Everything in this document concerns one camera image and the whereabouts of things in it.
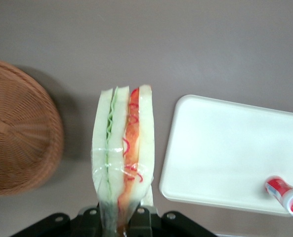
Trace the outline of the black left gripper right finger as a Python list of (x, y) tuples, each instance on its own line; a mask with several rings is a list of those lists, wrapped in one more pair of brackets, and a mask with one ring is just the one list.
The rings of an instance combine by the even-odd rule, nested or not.
[(138, 206), (129, 222), (130, 237), (155, 237), (153, 217), (158, 217), (154, 206)]

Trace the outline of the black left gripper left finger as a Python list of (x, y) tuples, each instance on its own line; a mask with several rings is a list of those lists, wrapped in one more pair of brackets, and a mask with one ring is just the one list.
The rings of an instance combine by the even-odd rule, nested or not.
[(79, 211), (80, 223), (78, 237), (100, 237), (102, 235), (100, 210), (98, 207), (86, 207)]

